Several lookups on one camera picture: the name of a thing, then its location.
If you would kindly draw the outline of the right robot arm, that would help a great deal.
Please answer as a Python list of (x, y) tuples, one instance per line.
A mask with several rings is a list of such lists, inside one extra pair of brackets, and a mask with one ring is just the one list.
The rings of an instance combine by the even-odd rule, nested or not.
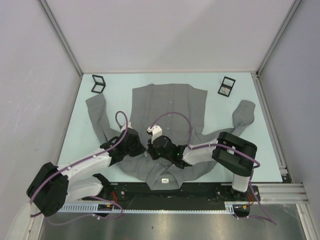
[(216, 161), (232, 172), (230, 194), (237, 201), (248, 196), (253, 169), (260, 166), (255, 160), (258, 147), (226, 131), (212, 141), (191, 146), (176, 145), (164, 135), (152, 136), (147, 146), (153, 160), (164, 158), (180, 169)]

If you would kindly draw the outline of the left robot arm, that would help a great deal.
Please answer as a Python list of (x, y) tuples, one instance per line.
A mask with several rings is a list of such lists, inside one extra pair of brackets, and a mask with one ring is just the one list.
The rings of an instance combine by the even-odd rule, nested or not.
[(116, 131), (95, 131), (100, 146), (86, 157), (63, 165), (44, 164), (27, 190), (31, 202), (15, 216), (7, 240), (23, 240), (30, 220), (44, 215), (50, 217), (67, 202), (90, 197), (105, 200), (111, 188), (99, 172), (116, 166), (123, 173), (134, 176), (137, 167), (148, 160), (138, 132), (132, 128)]

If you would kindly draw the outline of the grey button-up shirt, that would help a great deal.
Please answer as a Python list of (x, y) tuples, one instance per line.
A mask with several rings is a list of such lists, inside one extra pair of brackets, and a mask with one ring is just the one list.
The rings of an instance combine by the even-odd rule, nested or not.
[[(189, 84), (149, 84), (132, 90), (130, 122), (139, 134), (143, 146), (147, 145), (147, 128), (153, 122), (176, 145), (204, 144), (219, 136), (220, 130), (203, 134), (207, 91)], [(185, 181), (194, 181), (211, 172), (217, 162), (209, 161), (185, 167), (176, 167), (159, 158), (141, 163), (135, 177), (146, 182), (151, 190), (176, 190)]]

